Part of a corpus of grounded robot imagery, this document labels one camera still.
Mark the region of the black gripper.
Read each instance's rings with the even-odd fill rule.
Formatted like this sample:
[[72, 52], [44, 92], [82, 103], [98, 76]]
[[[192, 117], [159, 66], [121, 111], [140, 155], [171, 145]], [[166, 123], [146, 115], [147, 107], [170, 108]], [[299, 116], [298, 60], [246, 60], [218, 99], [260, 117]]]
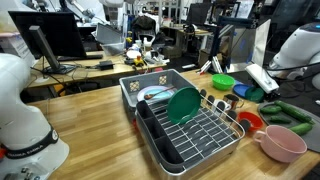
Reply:
[[266, 101], [274, 101], [274, 100], [277, 100], [279, 97], [280, 97], [279, 93], [271, 92], [271, 93], [265, 95], [265, 100]]

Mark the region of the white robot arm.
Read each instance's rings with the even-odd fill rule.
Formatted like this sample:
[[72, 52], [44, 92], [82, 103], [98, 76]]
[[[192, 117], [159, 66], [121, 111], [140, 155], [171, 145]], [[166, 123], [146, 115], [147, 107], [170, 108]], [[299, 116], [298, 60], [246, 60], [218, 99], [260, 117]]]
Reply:
[[32, 164], [46, 180], [149, 178], [143, 141], [125, 121], [118, 87], [55, 98], [48, 116], [20, 98], [30, 76], [20, 57], [0, 54], [0, 139], [21, 150], [1, 162], [1, 174]]

